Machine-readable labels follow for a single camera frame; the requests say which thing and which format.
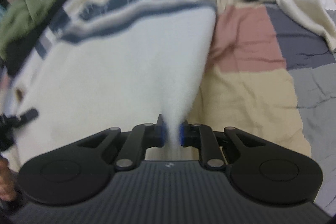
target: bedsheet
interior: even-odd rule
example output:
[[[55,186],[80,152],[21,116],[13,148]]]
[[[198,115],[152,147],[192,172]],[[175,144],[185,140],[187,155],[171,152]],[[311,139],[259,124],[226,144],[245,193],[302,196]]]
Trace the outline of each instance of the bedsheet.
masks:
[[[320,0],[331,19],[333,0]],[[206,71],[190,122],[215,130],[236,126],[311,155],[324,172],[316,203],[336,212],[336,61],[325,39],[291,19],[278,4],[216,0],[217,20]],[[37,67],[53,47],[46,30],[16,79],[29,94]]]

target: person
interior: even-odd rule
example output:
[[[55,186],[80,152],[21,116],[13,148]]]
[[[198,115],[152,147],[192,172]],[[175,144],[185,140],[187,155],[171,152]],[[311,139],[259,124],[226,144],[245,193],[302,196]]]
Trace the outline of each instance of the person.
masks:
[[[8,167],[6,158],[0,159],[0,199],[11,202],[17,197],[15,190],[15,178],[12,171]]]

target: metal screw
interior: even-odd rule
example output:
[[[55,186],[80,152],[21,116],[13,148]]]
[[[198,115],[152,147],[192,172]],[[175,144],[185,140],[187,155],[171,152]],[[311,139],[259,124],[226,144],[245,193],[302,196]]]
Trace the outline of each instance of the metal screw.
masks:
[[[210,166],[210,167],[222,167],[224,165],[224,161],[220,160],[220,159],[211,159],[211,160],[208,160],[207,164]]]
[[[120,159],[117,160],[115,164],[120,168],[127,168],[130,167],[133,164],[133,162],[130,159]]]

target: black device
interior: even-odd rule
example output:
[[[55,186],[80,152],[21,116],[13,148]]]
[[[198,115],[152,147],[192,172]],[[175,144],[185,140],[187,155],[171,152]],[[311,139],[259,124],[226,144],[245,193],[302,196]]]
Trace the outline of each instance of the black device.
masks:
[[[312,159],[234,127],[180,127],[199,160],[145,161],[164,146],[165,124],[109,128],[39,155],[21,168],[29,202],[14,224],[326,224],[314,204],[322,184]]]

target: black fabric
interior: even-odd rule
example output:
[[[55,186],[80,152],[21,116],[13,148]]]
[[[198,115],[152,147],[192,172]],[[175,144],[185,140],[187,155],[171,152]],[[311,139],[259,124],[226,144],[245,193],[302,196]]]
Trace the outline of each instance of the black fabric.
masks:
[[[65,1],[66,0],[57,0],[52,5],[47,17],[41,24],[32,29],[27,36],[9,43],[6,49],[6,67],[9,76],[15,76],[20,70],[25,58],[29,55],[43,31],[46,29],[54,15],[62,7]]]

